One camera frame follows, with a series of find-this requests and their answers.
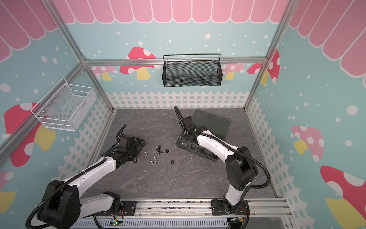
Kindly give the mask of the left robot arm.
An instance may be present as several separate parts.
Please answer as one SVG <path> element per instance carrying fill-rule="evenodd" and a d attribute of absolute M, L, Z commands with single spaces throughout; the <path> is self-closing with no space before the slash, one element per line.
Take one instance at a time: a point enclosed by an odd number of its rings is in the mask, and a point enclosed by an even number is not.
<path fill-rule="evenodd" d="M 137 157 L 146 142 L 132 135 L 123 134 L 122 127 L 115 143 L 90 167 L 66 180 L 54 180 L 46 188 L 43 199 L 25 221 L 27 229 L 54 227 L 69 229 L 78 220 L 98 213 L 131 215 L 120 195 L 106 191 L 98 196 L 82 198 L 82 195 L 107 174 L 127 162 L 137 163 Z"/>

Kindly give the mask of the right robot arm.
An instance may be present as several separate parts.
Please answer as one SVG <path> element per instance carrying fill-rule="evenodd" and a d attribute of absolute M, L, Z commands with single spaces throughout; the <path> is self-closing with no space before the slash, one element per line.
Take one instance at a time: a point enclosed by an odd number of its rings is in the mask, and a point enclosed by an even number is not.
<path fill-rule="evenodd" d="M 225 142 L 230 119 L 199 109 L 193 116 L 187 117 L 183 117 L 177 106 L 174 111 L 183 130 L 177 139 L 177 146 L 213 162 L 220 159 L 225 163 L 230 185 L 222 200 L 212 200 L 213 214 L 226 212 L 234 215 L 239 211 L 248 211 L 245 194 L 251 189 L 269 186 L 269 171 L 252 157 L 248 148 Z"/>

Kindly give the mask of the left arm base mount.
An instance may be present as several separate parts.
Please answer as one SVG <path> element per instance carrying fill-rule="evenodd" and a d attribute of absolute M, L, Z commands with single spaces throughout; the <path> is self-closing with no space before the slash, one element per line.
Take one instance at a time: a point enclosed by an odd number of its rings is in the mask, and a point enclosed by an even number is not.
<path fill-rule="evenodd" d="M 112 208 L 107 211 L 98 212 L 97 216 L 115 216 L 115 217 L 126 217 L 134 216 L 136 211 L 136 201 L 122 200 L 117 206 L 112 205 Z"/>

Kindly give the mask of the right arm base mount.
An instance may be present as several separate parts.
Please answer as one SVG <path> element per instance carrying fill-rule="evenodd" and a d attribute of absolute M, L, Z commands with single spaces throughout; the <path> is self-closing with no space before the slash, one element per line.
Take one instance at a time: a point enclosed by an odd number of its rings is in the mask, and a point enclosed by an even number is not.
<path fill-rule="evenodd" d="M 231 205 L 227 200 L 213 199 L 211 201 L 212 214 L 214 216 L 223 215 L 250 215 L 248 201 L 240 200 L 236 205 Z"/>

